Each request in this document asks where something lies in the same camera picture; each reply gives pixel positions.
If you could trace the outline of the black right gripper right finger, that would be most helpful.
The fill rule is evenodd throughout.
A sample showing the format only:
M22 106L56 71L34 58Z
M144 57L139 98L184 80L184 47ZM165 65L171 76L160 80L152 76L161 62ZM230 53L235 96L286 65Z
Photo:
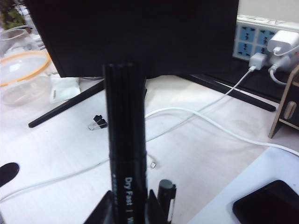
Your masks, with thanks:
M165 214L152 189L149 191L149 197L146 202L145 223L146 224L167 224L165 219Z

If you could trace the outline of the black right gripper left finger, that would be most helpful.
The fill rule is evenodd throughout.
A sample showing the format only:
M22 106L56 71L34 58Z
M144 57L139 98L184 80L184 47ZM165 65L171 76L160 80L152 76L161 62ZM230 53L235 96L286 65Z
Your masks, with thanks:
M92 211L84 224L114 224L113 208L112 208L112 191L108 191L96 208Z

